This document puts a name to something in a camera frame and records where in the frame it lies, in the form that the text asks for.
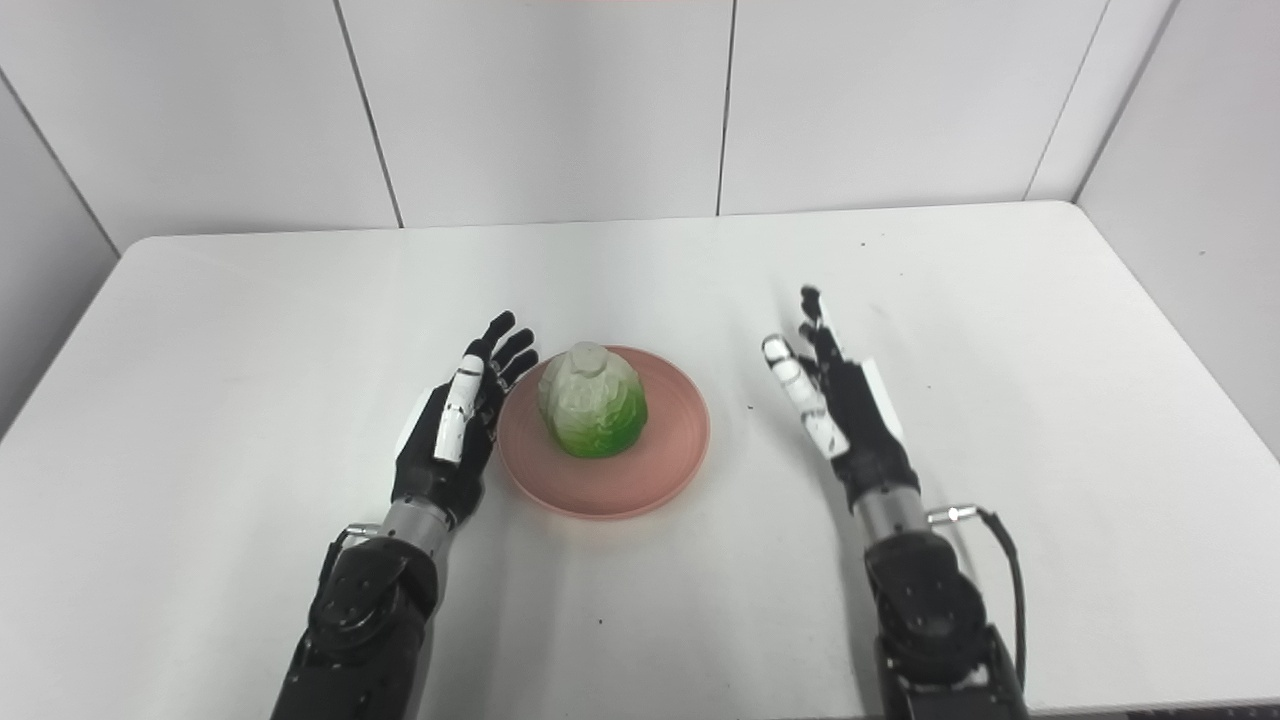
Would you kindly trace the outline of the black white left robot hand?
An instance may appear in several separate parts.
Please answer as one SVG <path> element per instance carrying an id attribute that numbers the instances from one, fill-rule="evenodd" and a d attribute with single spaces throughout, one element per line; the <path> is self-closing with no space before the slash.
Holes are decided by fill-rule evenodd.
<path id="1" fill-rule="evenodd" d="M 539 363 L 535 334 L 516 325 L 511 310 L 497 315 L 463 351 L 449 379 L 424 395 L 399 443 L 394 502 L 426 501 L 452 528 L 475 514 L 502 410 L 513 386 Z"/>

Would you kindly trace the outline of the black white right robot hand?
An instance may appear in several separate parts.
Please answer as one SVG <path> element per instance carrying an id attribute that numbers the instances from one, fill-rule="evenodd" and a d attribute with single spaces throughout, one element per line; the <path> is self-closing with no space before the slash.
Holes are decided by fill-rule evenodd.
<path id="1" fill-rule="evenodd" d="M 847 503 L 900 488 L 919 493 L 918 474 L 873 392 L 870 364 L 845 356 L 815 286 L 801 287 L 800 297 L 805 320 L 799 333 L 813 354 L 796 352 L 782 334 L 767 336 L 762 354 L 810 441 L 832 466 Z"/>

